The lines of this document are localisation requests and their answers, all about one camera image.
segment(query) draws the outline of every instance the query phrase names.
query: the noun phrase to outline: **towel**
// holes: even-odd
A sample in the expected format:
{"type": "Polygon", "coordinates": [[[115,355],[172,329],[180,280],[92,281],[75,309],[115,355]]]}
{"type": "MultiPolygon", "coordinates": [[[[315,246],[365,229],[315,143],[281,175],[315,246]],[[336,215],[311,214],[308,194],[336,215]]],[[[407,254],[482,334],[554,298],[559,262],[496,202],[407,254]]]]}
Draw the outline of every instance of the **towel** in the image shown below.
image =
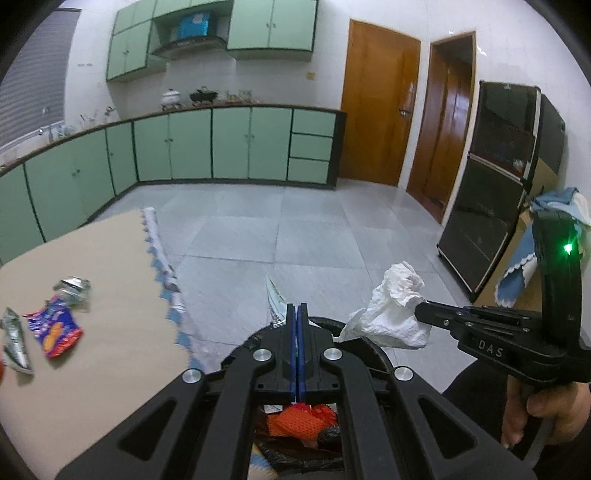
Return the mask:
{"type": "MultiPolygon", "coordinates": [[[[532,200],[530,210],[532,212],[540,210],[567,212],[575,219],[577,238],[580,238],[583,233],[583,225],[591,226],[587,200],[575,187],[537,196],[532,200]]],[[[534,234],[530,224],[511,256],[503,277],[495,287],[495,302],[497,305],[512,308],[521,292],[525,290],[530,282],[537,267],[538,259],[535,256],[534,234]]]]}

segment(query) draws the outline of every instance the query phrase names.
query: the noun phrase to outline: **chip bag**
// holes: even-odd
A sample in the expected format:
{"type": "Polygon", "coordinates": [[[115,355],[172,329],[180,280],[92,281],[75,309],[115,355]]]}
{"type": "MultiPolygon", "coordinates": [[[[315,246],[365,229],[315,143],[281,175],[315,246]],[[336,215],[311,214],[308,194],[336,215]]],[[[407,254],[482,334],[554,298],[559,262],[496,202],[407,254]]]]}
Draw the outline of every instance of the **chip bag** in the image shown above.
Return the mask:
{"type": "Polygon", "coordinates": [[[76,344],[82,330],[65,302],[55,296],[47,307],[36,313],[23,315],[29,321],[29,330],[41,344],[47,358],[55,358],[76,344]]]}

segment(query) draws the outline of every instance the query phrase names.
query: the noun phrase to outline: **white pot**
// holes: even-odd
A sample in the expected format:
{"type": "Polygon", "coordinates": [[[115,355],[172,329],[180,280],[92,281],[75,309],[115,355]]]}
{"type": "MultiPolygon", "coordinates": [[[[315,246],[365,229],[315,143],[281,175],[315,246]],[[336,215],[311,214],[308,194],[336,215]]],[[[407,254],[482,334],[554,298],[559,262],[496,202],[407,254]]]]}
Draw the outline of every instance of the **white pot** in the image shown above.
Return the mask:
{"type": "Polygon", "coordinates": [[[162,106],[171,106],[181,102],[181,94],[176,90],[170,89],[162,95],[162,106]]]}

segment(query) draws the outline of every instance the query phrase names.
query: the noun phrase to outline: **blue box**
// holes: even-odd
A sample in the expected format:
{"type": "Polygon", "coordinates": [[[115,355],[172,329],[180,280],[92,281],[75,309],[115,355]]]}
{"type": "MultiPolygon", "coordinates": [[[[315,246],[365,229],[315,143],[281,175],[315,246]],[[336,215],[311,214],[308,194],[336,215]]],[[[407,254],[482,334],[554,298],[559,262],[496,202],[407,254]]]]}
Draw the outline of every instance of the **blue box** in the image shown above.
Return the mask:
{"type": "Polygon", "coordinates": [[[210,12],[197,12],[184,17],[178,27],[178,39],[215,35],[215,22],[210,12]]]}

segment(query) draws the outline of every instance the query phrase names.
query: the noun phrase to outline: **drawer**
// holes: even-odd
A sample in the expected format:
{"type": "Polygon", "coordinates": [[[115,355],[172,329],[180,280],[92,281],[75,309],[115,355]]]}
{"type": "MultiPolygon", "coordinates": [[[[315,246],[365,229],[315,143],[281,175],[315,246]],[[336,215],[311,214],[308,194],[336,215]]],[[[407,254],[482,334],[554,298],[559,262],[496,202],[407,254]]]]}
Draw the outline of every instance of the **drawer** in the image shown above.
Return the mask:
{"type": "Polygon", "coordinates": [[[294,110],[293,133],[332,137],[335,132],[334,113],[313,110],[294,110]]]}
{"type": "Polygon", "coordinates": [[[287,180],[326,184],[329,164],[319,160],[290,158],[287,180]]]}
{"type": "Polygon", "coordinates": [[[330,160],[332,138],[293,134],[291,136],[291,157],[330,160]]]}

